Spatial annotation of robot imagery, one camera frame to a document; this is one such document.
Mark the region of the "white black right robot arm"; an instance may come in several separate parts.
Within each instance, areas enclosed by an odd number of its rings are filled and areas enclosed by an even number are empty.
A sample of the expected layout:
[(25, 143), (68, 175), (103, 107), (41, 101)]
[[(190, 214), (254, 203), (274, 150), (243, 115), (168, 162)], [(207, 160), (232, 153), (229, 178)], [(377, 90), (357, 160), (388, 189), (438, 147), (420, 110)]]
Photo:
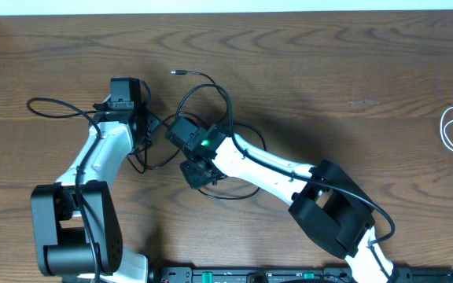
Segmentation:
[(336, 164), (301, 164), (251, 145), (232, 126), (199, 127), (179, 117), (167, 140), (186, 157), (180, 169), (191, 188), (239, 178), (288, 205), (306, 236), (329, 254), (346, 261), (356, 282), (394, 282), (396, 268), (377, 237), (376, 205)]

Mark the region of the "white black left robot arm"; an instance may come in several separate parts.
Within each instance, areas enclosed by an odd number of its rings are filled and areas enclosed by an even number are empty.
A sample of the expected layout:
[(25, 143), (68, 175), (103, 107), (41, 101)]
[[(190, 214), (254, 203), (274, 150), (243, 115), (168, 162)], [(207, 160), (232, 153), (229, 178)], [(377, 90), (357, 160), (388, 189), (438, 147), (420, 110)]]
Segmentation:
[(123, 246), (111, 197), (122, 162), (150, 146), (161, 121), (147, 105), (151, 90), (140, 79), (110, 81), (110, 93), (93, 110), (65, 101), (71, 116), (89, 122), (88, 139), (56, 181), (31, 193), (35, 251), (40, 272), (65, 282), (148, 282), (146, 256)]

